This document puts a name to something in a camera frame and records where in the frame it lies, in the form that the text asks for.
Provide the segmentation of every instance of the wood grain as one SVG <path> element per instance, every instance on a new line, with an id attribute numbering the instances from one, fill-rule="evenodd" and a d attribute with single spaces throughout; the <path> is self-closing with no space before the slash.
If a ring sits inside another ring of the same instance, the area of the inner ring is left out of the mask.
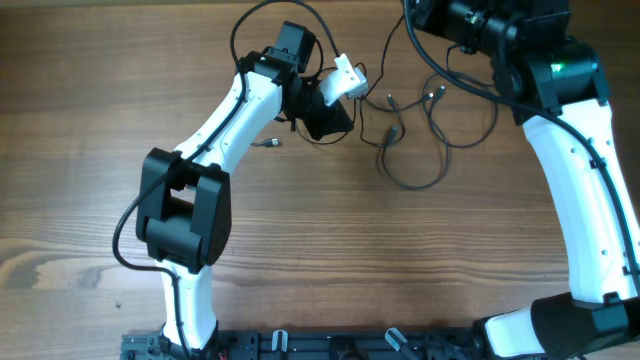
<path id="1" fill-rule="evenodd" d="M 400 5 L 313 5 L 340 51 L 377 76 Z M 572 33 L 591 43 L 606 67 L 617 151 L 638 204 L 638 5 L 572 6 Z M 0 359 L 114 359 L 122 334 L 162 324 L 159 277 L 119 266 L 111 234 L 136 195 L 146 153 L 172 149 L 226 95 L 229 32 L 248 8 L 0 12 Z M 302 9 L 272 5 L 242 25 L 238 53 L 273 43 L 284 20 L 328 44 Z M 444 61 L 447 41 L 421 39 Z M 454 54 L 452 65 L 485 80 L 491 75 L 483 56 Z M 400 105 L 412 102 L 429 75 L 399 31 L 372 100 L 383 104 L 392 93 Z M 451 141 L 464 142 L 488 126 L 490 109 L 448 87 L 435 115 Z M 437 174 L 440 153 L 418 109 L 404 118 L 409 132 L 389 153 L 390 166 L 406 181 L 424 182 Z M 365 121 L 367 138 L 380 140 L 395 119 L 365 108 Z M 223 328 L 468 325 L 567 291 L 546 180 L 507 109 L 500 108 L 488 141 L 455 151 L 448 177 L 420 193 L 386 180 L 376 150 L 356 134 L 314 147 L 274 123 L 259 139 L 269 137 L 284 146 L 250 149 L 232 180 L 233 231 L 213 284 Z M 122 248 L 132 261 L 149 262 L 131 227 Z M 590 358 L 639 354 L 629 345 Z"/>

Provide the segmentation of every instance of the black cable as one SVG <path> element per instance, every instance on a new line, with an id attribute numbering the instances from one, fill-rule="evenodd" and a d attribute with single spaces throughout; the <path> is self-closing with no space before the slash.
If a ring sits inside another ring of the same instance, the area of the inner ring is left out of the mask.
<path id="1" fill-rule="evenodd" d="M 301 2 L 301 1 L 297 1 L 297 0 L 268 0 L 268 1 L 265 1 L 263 3 L 260 3 L 260 4 L 256 5 L 256 6 L 254 6 L 252 9 L 247 11 L 236 22 L 236 24 L 233 27 L 233 30 L 231 31 L 231 38 L 230 38 L 230 41 L 229 41 L 230 42 L 230 49 L 231 49 L 231 56 L 233 57 L 233 61 L 234 61 L 235 65 L 236 65 L 236 70 L 238 72 L 240 72 L 240 61 L 239 61 L 239 59 L 238 59 L 238 57 L 236 55 L 236 51 L 235 51 L 235 34 L 236 34 L 237 30 L 238 30 L 238 27 L 240 26 L 240 24 L 242 24 L 242 22 L 249 15 L 251 15 L 256 10 L 258 10 L 261 7 L 264 7 L 264 6 L 268 5 L 268 4 L 276 3 L 276 2 L 290 2 L 290 3 L 294 3 L 294 4 L 297 4 L 297 5 L 300 5 L 300 6 L 304 7 L 304 8 L 306 8 L 307 10 L 309 10 L 316 17 L 316 19 L 318 19 L 318 21 L 320 22 L 320 24 L 324 28 L 325 32 L 327 33 L 327 36 L 329 37 L 329 41 L 331 42 L 331 46 L 332 46 L 336 56 L 340 56 L 338 48 L 337 48 L 337 46 L 335 44 L 333 36 L 331 35 L 331 32 L 329 31 L 329 28 L 328 28 L 327 24 L 324 22 L 324 20 L 320 16 L 320 14 L 318 14 L 311 6 L 305 4 L 305 3 Z M 190 355 L 190 350 L 188 348 L 188 345 L 186 343 L 186 339 L 185 339 L 185 336 L 184 336 L 182 315 L 180 313 L 180 305 L 179 305 L 180 304 L 180 297 L 179 297 L 179 290 L 178 290 L 179 277 L 175 273 L 173 273 L 172 271 L 170 271 L 168 269 L 165 269 L 165 268 L 162 268 L 162 267 L 135 265 L 135 264 L 132 264 L 132 263 L 129 263 L 128 261 L 126 261 L 122 257 L 122 255 L 120 254 L 120 249 L 119 249 L 120 235 L 122 234 L 122 230 L 124 228 L 125 223 L 129 219 L 129 217 L 131 216 L 133 211 L 142 203 L 142 201 L 144 201 L 144 199 L 146 199 L 151 194 L 151 192 L 153 192 L 153 190 L 155 190 L 158 186 L 160 186 L 160 184 L 162 184 L 164 181 L 171 180 L 171 178 L 175 174 L 177 174 L 180 170 L 184 169 L 184 167 L 187 166 L 187 164 L 191 163 L 195 158 L 197 158 L 205 149 L 207 149 L 209 147 L 209 145 L 211 145 L 211 143 L 220 134 L 220 132 L 222 132 L 222 130 L 227 126 L 229 121 L 231 121 L 233 116 L 236 114 L 236 112 L 238 111 L 238 109 L 242 105 L 242 103 L 244 101 L 244 98 L 245 98 L 245 95 L 246 95 L 246 80 L 244 78 L 244 75 L 240 76 L 240 83 L 241 83 L 241 91 L 240 91 L 240 95 L 238 96 L 238 101 L 236 102 L 234 107 L 231 109 L 229 114 L 222 121 L 222 123 L 218 126 L 218 128 L 216 128 L 213 131 L 213 133 L 200 145 L 200 147 L 198 149 L 196 149 L 196 151 L 194 151 L 193 154 L 191 154 L 189 157 L 187 157 L 184 161 L 180 162 L 176 167 L 169 169 L 169 171 L 167 171 L 165 174 L 163 174 L 160 177 L 158 177 L 158 179 L 156 179 L 153 183 L 151 183 L 151 185 L 149 185 L 145 190 L 141 191 L 140 194 L 133 200 L 133 202 L 129 205 L 129 207 L 127 207 L 127 209 L 124 211 L 124 213 L 120 217 L 120 220 L 118 221 L 118 224 L 116 225 L 116 228 L 115 228 L 114 233 L 113 233 L 113 239 L 112 239 L 113 255 L 116 258 L 116 260 L 118 260 L 118 262 L 122 266 L 124 266 L 124 267 L 126 267 L 128 269 L 131 269 L 131 270 L 136 270 L 136 271 L 162 272 L 162 273 L 167 274 L 169 277 L 171 277 L 171 282 L 172 282 L 172 285 L 173 285 L 174 311 L 175 311 L 175 317 L 176 317 L 176 327 L 177 327 L 177 330 L 178 330 L 178 337 L 180 338 L 180 344 L 181 344 L 182 350 L 184 351 L 184 354 L 185 354 L 187 359 L 190 359 L 191 355 Z"/>
<path id="2" fill-rule="evenodd" d="M 402 20 L 404 20 L 404 15 L 402 15 L 400 19 L 398 19 L 398 22 L 393 27 L 393 29 L 391 29 L 391 32 L 387 37 L 387 42 L 384 44 L 384 50 L 382 50 L 382 61 L 380 61 L 380 76 L 378 76 L 378 79 L 376 79 L 373 85 L 369 88 L 369 91 L 367 91 L 367 94 L 364 96 L 365 98 L 369 96 L 369 94 L 371 94 L 373 89 L 376 88 L 376 85 L 378 85 L 378 82 L 380 82 L 380 80 L 382 80 L 382 78 L 384 77 L 384 60 L 387 57 L 387 50 L 389 49 L 389 43 L 391 43 L 391 38 L 393 37 L 393 33 L 395 33 L 396 30 L 398 30 L 398 28 L 402 24 Z"/>
<path id="3" fill-rule="evenodd" d="M 631 239 L 631 233 L 629 231 L 629 225 L 627 224 L 626 215 L 622 207 L 622 202 L 620 201 L 620 196 L 618 195 L 613 179 L 611 178 L 611 175 L 607 170 L 606 163 L 604 162 L 600 154 L 598 154 L 598 151 L 589 143 L 589 141 L 579 131 L 577 131 L 571 125 L 559 119 L 558 117 L 553 116 L 535 107 L 521 104 L 515 101 L 511 101 L 509 99 L 505 99 L 501 96 L 494 95 L 485 90 L 477 89 L 473 86 L 470 86 L 469 84 L 466 84 L 458 80 L 455 76 L 449 74 L 440 65 L 438 65 L 438 63 L 436 63 L 429 56 L 429 54 L 427 54 L 427 52 L 424 50 L 424 48 L 420 44 L 420 41 L 416 36 L 415 30 L 413 29 L 413 25 L 411 24 L 412 21 L 410 21 L 411 19 L 410 7 L 411 7 L 411 0 L 403 0 L 404 15 L 407 19 L 409 19 L 409 21 L 405 22 L 407 34 L 409 35 L 409 38 L 411 39 L 411 42 L 413 43 L 414 48 L 416 49 L 418 54 L 422 57 L 422 59 L 432 69 L 434 69 L 437 73 L 439 73 L 443 78 L 445 78 L 450 83 L 456 85 L 457 87 L 465 91 L 468 91 L 474 95 L 480 96 L 487 100 L 497 102 L 502 105 L 509 106 L 513 109 L 518 109 L 521 111 L 531 113 L 533 115 L 540 116 L 541 118 L 552 122 L 553 124 L 559 126 L 563 130 L 568 132 L 585 148 L 585 150 L 587 150 L 587 152 L 589 153 L 589 156 L 591 156 L 591 159 L 592 159 L 591 161 L 593 161 L 595 167 L 600 172 L 600 175 L 602 176 L 602 180 L 605 184 L 605 187 L 607 188 L 607 191 L 609 192 L 609 196 L 611 197 L 611 203 L 613 205 L 613 208 L 617 216 L 618 225 L 620 226 L 620 233 L 622 235 L 622 239 L 624 242 L 627 262 L 629 263 L 629 270 L 631 272 L 633 285 L 636 290 L 636 294 L 640 295 L 640 277 L 639 277 L 640 270 L 638 269 L 638 263 L 635 260 L 636 256 L 635 256 L 635 251 L 633 247 L 633 242 Z"/>
<path id="4" fill-rule="evenodd" d="M 322 44 L 320 44 L 320 40 L 318 40 L 318 38 L 316 38 L 316 44 L 318 45 L 318 51 L 320 51 L 320 67 L 318 68 L 318 71 L 311 76 L 301 76 L 300 79 L 304 82 L 315 81 L 318 79 L 318 76 L 322 74 L 322 67 L 324 66 L 324 51 L 322 51 Z"/>
<path id="5" fill-rule="evenodd" d="M 236 36 L 236 32 L 238 31 L 238 27 L 240 27 L 240 24 L 242 24 L 247 17 L 249 17 L 249 15 L 253 14 L 254 12 L 256 12 L 257 10 L 259 10 L 260 8 L 263 8 L 269 4 L 275 4 L 275 3 L 291 3 L 291 4 L 296 4 L 296 5 L 300 5 L 303 8 L 309 10 L 309 12 L 311 14 L 313 14 L 313 16 L 315 16 L 315 18 L 318 20 L 318 22 L 320 23 L 320 25 L 322 25 L 322 28 L 324 29 L 325 33 L 327 34 L 327 37 L 329 38 L 329 42 L 331 43 L 331 47 L 333 48 L 333 52 L 336 54 L 336 57 L 340 56 L 340 51 L 338 51 L 338 47 L 336 46 L 336 42 L 333 39 L 333 35 L 331 35 L 331 30 L 329 30 L 329 27 L 327 26 L 327 23 L 324 22 L 324 19 L 322 19 L 322 17 L 320 16 L 320 14 L 318 14 L 318 12 L 312 8 L 311 6 L 305 4 L 302 1 L 299 0 L 267 0 L 264 2 L 259 3 L 258 5 L 252 7 L 251 9 L 249 9 L 249 11 L 247 11 L 246 13 L 244 13 L 244 15 L 242 15 L 240 17 L 240 19 L 238 19 L 238 22 L 236 22 L 235 26 L 233 27 L 233 30 L 231 30 L 231 57 L 233 57 L 233 62 L 238 64 L 238 55 L 236 54 L 236 49 L 235 49 L 235 36 Z"/>
<path id="6" fill-rule="evenodd" d="M 418 106 L 418 105 L 420 105 L 420 104 L 422 104 L 422 103 L 425 103 L 425 102 L 426 102 L 426 101 L 428 101 L 429 99 L 431 99 L 431 97 L 427 95 L 427 96 L 423 97 L 422 99 L 420 99 L 420 100 L 416 100 L 416 101 L 412 102 L 411 104 L 409 104 L 409 105 L 407 105 L 407 106 L 405 106 L 405 107 L 398 108 L 398 109 L 397 109 L 397 110 L 395 110 L 395 111 L 394 111 L 393 109 L 386 109 L 386 108 L 381 107 L 380 105 L 376 105 L 376 104 L 374 104 L 373 102 L 371 102 L 371 101 L 369 100 L 369 98 L 364 98 L 364 102 L 365 102 L 365 103 L 367 103 L 367 105 L 369 105 L 369 106 L 370 106 L 371 108 L 373 108 L 374 110 L 381 111 L 381 112 L 385 112 L 385 113 L 394 113 L 394 112 L 404 112 L 404 111 L 407 111 L 407 110 L 411 109 L 411 108 L 412 108 L 412 107 L 414 107 L 414 106 Z"/>
<path id="7" fill-rule="evenodd" d="M 364 138 L 364 115 L 362 114 L 362 100 L 360 100 L 360 140 L 362 140 L 362 142 L 364 142 L 365 144 L 369 144 L 371 146 L 376 146 L 376 147 L 385 147 L 385 146 L 391 146 L 391 145 L 395 145 L 397 143 L 399 143 L 402 139 L 404 139 L 405 134 L 407 133 L 407 129 L 404 125 L 404 121 L 402 120 L 402 116 L 400 115 L 400 111 L 396 110 L 395 107 L 395 102 L 393 101 L 393 98 L 391 97 L 391 95 L 387 96 L 387 101 L 389 102 L 389 106 L 391 106 L 392 113 L 395 113 L 397 118 L 398 118 L 398 123 L 400 123 L 400 129 L 402 130 L 402 133 L 400 134 L 400 137 L 397 140 L 392 140 L 391 142 L 385 142 L 385 143 L 374 143 L 372 141 L 369 141 L 367 139 Z"/>
<path id="8" fill-rule="evenodd" d="M 424 85 L 422 86 L 422 96 L 423 97 L 426 95 L 426 91 L 427 91 L 427 87 L 429 86 L 429 82 L 431 80 L 433 80 L 434 78 L 438 77 L 438 76 L 440 76 L 440 74 L 435 73 L 435 74 L 431 75 L 427 79 L 427 81 L 425 81 Z M 491 119 L 491 123 L 489 124 L 489 128 L 484 132 L 484 134 L 482 134 L 482 136 L 478 140 L 476 140 L 476 141 L 474 141 L 472 143 L 469 143 L 469 144 L 459 145 L 459 144 L 452 144 L 449 141 L 447 141 L 445 138 L 441 138 L 439 136 L 439 133 L 442 133 L 442 131 L 441 130 L 440 131 L 436 131 L 435 130 L 435 128 L 437 128 L 437 124 L 436 124 L 436 122 L 435 122 L 435 120 L 433 118 L 433 115 L 432 115 L 433 108 L 436 106 L 437 102 L 440 99 L 442 99 L 442 96 L 438 96 L 438 97 L 435 97 L 433 99 L 433 101 L 431 103 L 430 110 L 427 110 L 426 105 L 424 103 L 422 103 L 422 109 L 423 109 L 424 113 L 427 115 L 427 120 L 429 121 L 429 125 L 430 125 L 429 128 L 431 129 L 431 132 L 433 133 L 433 135 L 435 135 L 436 139 L 438 139 L 441 143 L 443 143 L 445 145 L 448 145 L 448 146 L 450 146 L 452 148 L 455 148 L 455 149 L 469 149 L 469 148 L 472 148 L 472 147 L 477 146 L 480 143 L 484 142 L 489 137 L 489 135 L 491 135 L 491 133 L 493 133 L 493 130 L 495 129 L 496 124 L 498 123 L 498 115 L 499 115 L 499 113 L 498 113 L 498 111 L 499 111 L 498 110 L 498 104 L 495 101 L 491 102 L 491 104 L 493 106 L 493 118 Z"/>
<path id="9" fill-rule="evenodd" d="M 434 100 L 439 97 L 442 96 L 442 94 L 444 94 L 444 92 L 439 92 L 438 94 L 436 94 L 434 96 Z M 433 106 L 434 106 L 435 102 L 431 102 L 431 108 L 429 109 L 429 111 L 433 110 Z M 393 102 L 390 102 L 391 107 L 393 108 L 393 110 L 395 111 L 395 113 L 400 116 L 400 113 L 395 109 L 395 105 Z M 437 125 L 435 125 L 436 131 L 439 131 L 440 129 L 437 127 Z M 442 137 L 443 139 L 445 139 L 446 142 L 446 137 L 444 135 L 444 133 L 442 133 L 441 131 L 439 132 L 439 136 Z M 440 180 L 442 180 L 447 173 L 449 172 L 449 165 L 451 163 L 451 153 L 449 150 L 449 146 L 444 143 L 444 149 L 445 149 L 445 160 L 444 160 L 444 164 L 442 165 L 442 168 L 440 169 L 440 173 L 438 174 L 438 176 L 436 176 L 435 179 L 433 179 L 431 182 L 424 184 L 424 185 L 408 185 L 403 183 L 402 181 L 398 180 L 392 173 L 391 171 L 387 168 L 387 163 L 386 163 L 386 155 L 387 155 L 387 150 L 389 147 L 393 146 L 393 139 L 391 136 L 389 136 L 387 138 L 387 141 L 385 142 L 384 146 L 382 147 L 382 150 L 380 152 L 380 164 L 382 165 L 382 169 L 384 170 L 384 172 L 387 174 L 387 176 L 389 177 L 389 179 L 391 179 L 391 181 L 393 181 L 397 186 L 399 186 L 400 188 L 402 188 L 403 190 L 409 190 L 409 191 L 420 191 L 420 190 L 424 190 L 424 189 L 428 189 L 434 185 L 436 185 L 437 183 L 440 182 Z"/>
<path id="10" fill-rule="evenodd" d="M 451 67 L 449 67 L 449 54 L 451 54 L 451 50 L 459 48 L 459 47 L 460 47 L 460 44 L 455 44 L 455 45 L 451 45 L 451 46 L 449 46 L 447 48 L 447 57 L 446 57 L 446 60 L 445 60 L 447 71 L 450 74 L 453 74 L 455 77 L 457 77 L 459 79 L 462 79 L 462 80 L 464 80 L 466 82 L 472 83 L 474 85 L 477 85 L 477 86 L 480 86 L 480 87 L 486 87 L 486 88 L 495 87 L 494 84 L 483 83 L 482 81 L 476 80 L 476 79 L 472 78 L 471 76 L 469 76 L 469 75 L 467 75 L 465 73 L 461 73 L 461 72 L 458 72 L 458 71 L 451 70 Z"/>

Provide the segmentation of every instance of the black mount plate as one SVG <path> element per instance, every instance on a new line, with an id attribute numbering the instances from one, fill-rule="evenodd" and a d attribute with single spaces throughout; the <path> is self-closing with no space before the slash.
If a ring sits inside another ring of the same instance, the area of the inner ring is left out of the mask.
<path id="1" fill-rule="evenodd" d="M 407 346 L 421 360 L 473 360 L 470 328 L 402 332 Z M 198 360 L 408 360 L 385 340 L 384 332 L 288 333 L 287 351 L 273 351 L 273 333 L 220 331 Z M 357 352 L 336 351 L 340 339 Z M 159 332 L 122 337 L 121 360 L 182 360 L 182 349 L 167 349 Z"/>

